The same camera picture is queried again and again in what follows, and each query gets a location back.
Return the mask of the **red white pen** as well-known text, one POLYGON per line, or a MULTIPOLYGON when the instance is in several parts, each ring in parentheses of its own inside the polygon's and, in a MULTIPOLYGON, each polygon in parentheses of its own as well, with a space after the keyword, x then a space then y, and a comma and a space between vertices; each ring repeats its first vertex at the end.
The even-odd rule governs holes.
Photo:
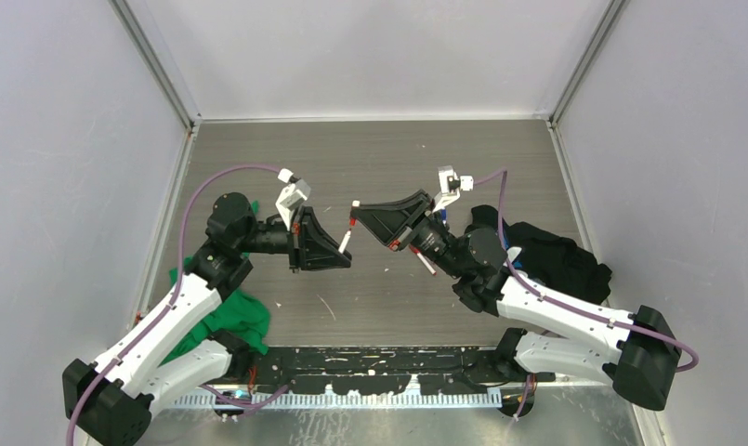
POLYGON ((347 251, 348 244, 349 244, 350 239, 351 239, 351 235, 352 235, 352 228, 349 228, 345 232, 345 234, 343 236, 343 239, 342 239, 341 243, 339 244, 338 251, 339 251, 340 254, 344 254, 347 251))
POLYGON ((432 263, 419 250, 413 247, 412 252, 432 276, 437 275, 437 272, 432 263))

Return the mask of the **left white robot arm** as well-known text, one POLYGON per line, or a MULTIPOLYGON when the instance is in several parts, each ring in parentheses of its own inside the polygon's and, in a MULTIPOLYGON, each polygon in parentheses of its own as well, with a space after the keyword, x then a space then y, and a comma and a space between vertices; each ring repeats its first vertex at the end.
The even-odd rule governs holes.
POLYGON ((67 444, 82 429, 101 445, 134 445, 151 421, 196 387, 222 377, 242 382, 248 345, 216 331, 197 347, 167 356, 207 315, 239 289, 253 269, 251 254, 285 255, 292 270, 347 269, 351 253, 323 230, 310 206, 259 221, 238 192, 217 198, 206 240, 166 296, 128 334, 91 362, 62 373, 67 444))

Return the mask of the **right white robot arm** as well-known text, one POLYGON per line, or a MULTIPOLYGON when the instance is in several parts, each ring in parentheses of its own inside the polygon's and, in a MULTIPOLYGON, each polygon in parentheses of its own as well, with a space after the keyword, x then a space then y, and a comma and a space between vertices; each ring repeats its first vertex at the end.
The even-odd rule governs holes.
POLYGON ((523 329, 506 330, 495 357, 504 380, 572 375, 607 384, 644 409, 665 409, 681 370, 681 347, 659 310, 606 308, 530 279, 512 265, 494 228, 452 234, 423 190, 396 202, 354 202, 350 218, 390 250, 411 249, 453 277, 453 292, 472 311, 558 335, 551 340, 523 329))

